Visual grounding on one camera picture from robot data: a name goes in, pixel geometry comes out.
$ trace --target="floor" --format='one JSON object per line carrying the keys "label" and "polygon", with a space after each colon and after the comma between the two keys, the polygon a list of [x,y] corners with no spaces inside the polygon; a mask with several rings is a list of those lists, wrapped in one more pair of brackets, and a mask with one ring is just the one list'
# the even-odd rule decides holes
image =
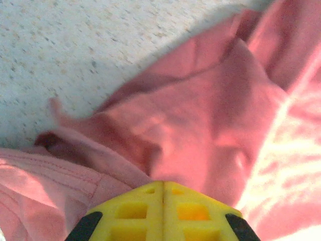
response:
{"label": "floor", "polygon": [[0,0],[0,147],[54,127],[47,100],[90,115],[188,37],[272,0]]}

